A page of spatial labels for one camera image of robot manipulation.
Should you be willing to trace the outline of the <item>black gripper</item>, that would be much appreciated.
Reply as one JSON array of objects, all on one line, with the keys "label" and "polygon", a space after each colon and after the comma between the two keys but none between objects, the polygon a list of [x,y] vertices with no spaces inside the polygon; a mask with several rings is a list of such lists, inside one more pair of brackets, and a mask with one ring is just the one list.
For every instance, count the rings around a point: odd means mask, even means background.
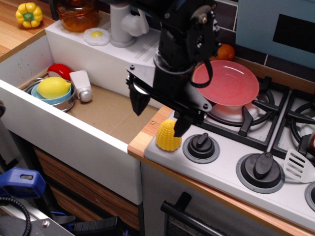
[{"label": "black gripper", "polygon": [[194,66],[185,70],[172,68],[156,54],[154,66],[132,63],[126,69],[133,111],[141,115],[151,98],[175,110],[175,137],[182,137],[192,124],[203,122],[205,114],[212,109],[210,102],[197,90],[208,86],[210,81],[194,83]]}]

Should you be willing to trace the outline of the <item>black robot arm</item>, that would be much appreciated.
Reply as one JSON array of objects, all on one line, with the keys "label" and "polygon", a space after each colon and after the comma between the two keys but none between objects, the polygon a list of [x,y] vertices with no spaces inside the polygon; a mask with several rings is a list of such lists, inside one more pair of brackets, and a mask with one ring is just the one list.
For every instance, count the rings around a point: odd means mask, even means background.
[{"label": "black robot arm", "polygon": [[154,99],[173,109],[175,137],[204,121],[211,104],[199,94],[207,87],[213,70],[210,57],[221,44],[213,0],[129,0],[161,24],[154,67],[131,64],[127,84],[134,112],[139,115]]}]

